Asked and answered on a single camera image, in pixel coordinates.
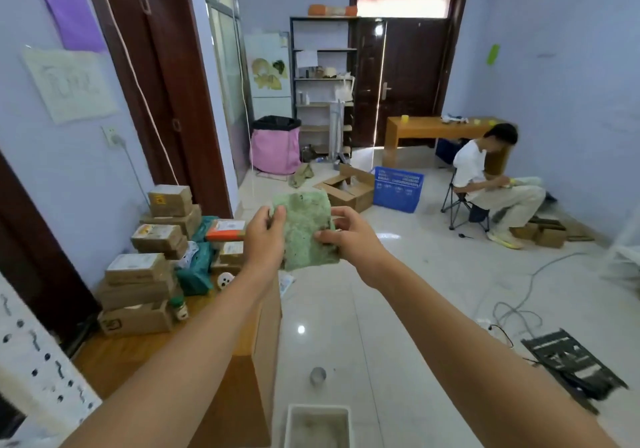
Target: wooden desk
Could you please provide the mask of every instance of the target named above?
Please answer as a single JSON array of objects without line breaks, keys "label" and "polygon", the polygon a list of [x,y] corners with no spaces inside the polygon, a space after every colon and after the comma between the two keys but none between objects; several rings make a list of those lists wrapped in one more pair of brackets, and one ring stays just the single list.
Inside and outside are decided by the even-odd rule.
[{"label": "wooden desk", "polygon": [[[439,117],[410,117],[408,122],[401,122],[400,117],[389,117],[385,133],[385,150],[382,166],[396,168],[397,148],[400,138],[444,138],[444,139],[476,139],[481,138],[491,129],[490,120],[505,122],[496,117],[470,117],[469,124],[452,122],[445,124]],[[501,175],[507,166],[511,147],[501,152],[487,154],[484,169],[492,175]]]},{"label": "wooden desk", "polygon": [[[200,313],[214,298],[215,294],[188,297],[189,315]],[[281,317],[276,277],[265,299],[244,324],[225,376],[190,448],[271,446]],[[84,344],[74,364],[96,393],[106,399],[186,323],[177,324],[170,333],[121,339],[100,332]]]}]

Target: khaki pants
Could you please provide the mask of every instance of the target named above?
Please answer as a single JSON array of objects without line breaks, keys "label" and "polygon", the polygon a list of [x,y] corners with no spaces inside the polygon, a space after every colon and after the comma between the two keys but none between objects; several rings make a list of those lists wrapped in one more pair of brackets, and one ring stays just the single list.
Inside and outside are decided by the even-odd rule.
[{"label": "khaki pants", "polygon": [[516,184],[511,188],[480,190],[470,202],[489,210],[491,214],[509,207],[496,227],[499,231],[507,230],[509,227],[522,227],[535,215],[545,200],[547,192],[541,185],[542,180],[538,177],[516,178]]}]

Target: pink bag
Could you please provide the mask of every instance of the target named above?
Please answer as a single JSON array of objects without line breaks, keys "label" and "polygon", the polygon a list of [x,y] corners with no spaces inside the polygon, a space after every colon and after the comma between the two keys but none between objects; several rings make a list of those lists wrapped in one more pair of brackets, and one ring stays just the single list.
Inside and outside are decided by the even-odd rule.
[{"label": "pink bag", "polygon": [[253,166],[276,175],[290,175],[300,166],[300,128],[290,131],[254,129],[251,136]]}]

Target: green sponge block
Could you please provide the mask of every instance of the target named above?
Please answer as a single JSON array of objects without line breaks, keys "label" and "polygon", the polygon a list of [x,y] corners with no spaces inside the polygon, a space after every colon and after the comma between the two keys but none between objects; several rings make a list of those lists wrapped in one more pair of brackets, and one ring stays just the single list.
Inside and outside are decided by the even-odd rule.
[{"label": "green sponge block", "polygon": [[335,230],[331,220],[331,204],[324,190],[278,195],[273,200],[274,209],[278,205],[284,205],[287,209],[287,222],[284,225],[285,271],[340,261],[335,246],[320,244],[314,239],[316,231]]}]

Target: refrigerator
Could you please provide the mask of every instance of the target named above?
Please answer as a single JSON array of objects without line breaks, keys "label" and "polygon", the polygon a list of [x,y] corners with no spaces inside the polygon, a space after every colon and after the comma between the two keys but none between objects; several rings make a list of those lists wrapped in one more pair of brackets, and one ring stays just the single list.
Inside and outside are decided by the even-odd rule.
[{"label": "refrigerator", "polygon": [[244,38],[254,119],[293,117],[288,33],[257,33]]}]

